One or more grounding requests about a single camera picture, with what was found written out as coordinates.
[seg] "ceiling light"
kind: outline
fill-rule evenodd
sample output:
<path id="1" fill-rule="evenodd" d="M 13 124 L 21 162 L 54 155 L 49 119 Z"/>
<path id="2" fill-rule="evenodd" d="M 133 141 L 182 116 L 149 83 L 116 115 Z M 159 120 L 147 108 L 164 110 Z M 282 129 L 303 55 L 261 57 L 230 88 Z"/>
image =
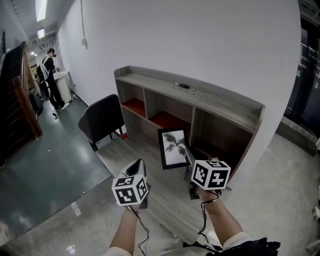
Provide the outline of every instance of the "ceiling light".
<path id="1" fill-rule="evenodd" d="M 42 21 L 46 18 L 47 0 L 35 0 L 36 21 Z"/>
<path id="2" fill-rule="evenodd" d="M 44 38 L 45 37 L 45 29 L 44 28 L 40 28 L 38 30 L 38 37 L 39 38 Z"/>

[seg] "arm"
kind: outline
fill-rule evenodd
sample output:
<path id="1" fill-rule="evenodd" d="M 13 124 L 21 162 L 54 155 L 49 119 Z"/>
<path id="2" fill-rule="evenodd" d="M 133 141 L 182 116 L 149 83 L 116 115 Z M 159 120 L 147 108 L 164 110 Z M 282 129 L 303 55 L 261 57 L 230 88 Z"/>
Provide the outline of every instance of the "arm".
<path id="1" fill-rule="evenodd" d="M 110 248 L 118 247 L 134 255 L 136 229 L 137 218 L 126 208 Z"/>
<path id="2" fill-rule="evenodd" d="M 201 188 L 199 188 L 199 195 L 204 202 L 217 198 L 214 194 Z M 239 222 L 227 210 L 221 199 L 208 203 L 205 208 L 209 213 L 214 231 L 222 246 L 229 238 L 243 232 Z"/>

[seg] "sneaker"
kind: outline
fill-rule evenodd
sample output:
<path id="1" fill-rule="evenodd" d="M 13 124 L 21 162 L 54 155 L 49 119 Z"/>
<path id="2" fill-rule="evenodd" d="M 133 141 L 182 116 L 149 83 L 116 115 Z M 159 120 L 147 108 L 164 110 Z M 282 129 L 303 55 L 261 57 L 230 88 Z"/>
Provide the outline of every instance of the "sneaker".
<path id="1" fill-rule="evenodd" d="M 65 110 L 67 107 L 69 107 L 70 106 L 70 103 L 69 102 L 67 102 L 67 103 L 65 103 L 64 104 L 64 106 L 61 108 L 61 111 L 62 110 Z"/>

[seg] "concrete floor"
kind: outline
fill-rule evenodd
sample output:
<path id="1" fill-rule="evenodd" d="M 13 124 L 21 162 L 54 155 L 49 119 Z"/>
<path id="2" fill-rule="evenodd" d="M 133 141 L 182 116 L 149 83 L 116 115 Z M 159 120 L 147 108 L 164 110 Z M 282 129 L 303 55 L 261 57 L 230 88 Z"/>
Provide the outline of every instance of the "concrete floor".
<path id="1" fill-rule="evenodd" d="M 223 201 L 253 239 L 268 237 L 281 242 L 280 256 L 307 255 L 305 246 L 316 239 L 318 223 L 312 208 L 318 203 L 320 159 L 275 134 L 256 167 L 239 173 L 224 191 Z M 75 246 L 76 256 L 102 256 L 117 230 L 123 208 L 115 203 L 112 179 L 76 201 L 81 215 L 69 205 L 43 224 L 3 247 L 12 255 L 66 256 Z M 141 219 L 150 229 L 149 255 L 181 243 L 146 212 Z M 146 237 L 139 226 L 137 243 Z M 141 255 L 136 248 L 135 255 Z"/>
<path id="2" fill-rule="evenodd" d="M 78 121 L 87 106 L 74 100 L 57 120 L 43 103 L 43 136 L 30 141 L 0 170 L 0 235 L 13 240 L 38 226 L 111 176 Z M 0 246 L 5 243 L 0 238 Z"/>

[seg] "black chair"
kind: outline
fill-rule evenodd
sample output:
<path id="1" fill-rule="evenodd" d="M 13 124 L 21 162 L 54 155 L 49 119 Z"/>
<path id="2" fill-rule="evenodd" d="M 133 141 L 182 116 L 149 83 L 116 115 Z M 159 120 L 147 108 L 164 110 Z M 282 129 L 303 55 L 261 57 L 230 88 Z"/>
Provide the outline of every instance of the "black chair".
<path id="1" fill-rule="evenodd" d="M 96 143 L 125 125 L 119 98 L 111 94 L 90 105 L 79 120 L 78 126 L 87 137 L 94 152 L 98 150 Z"/>

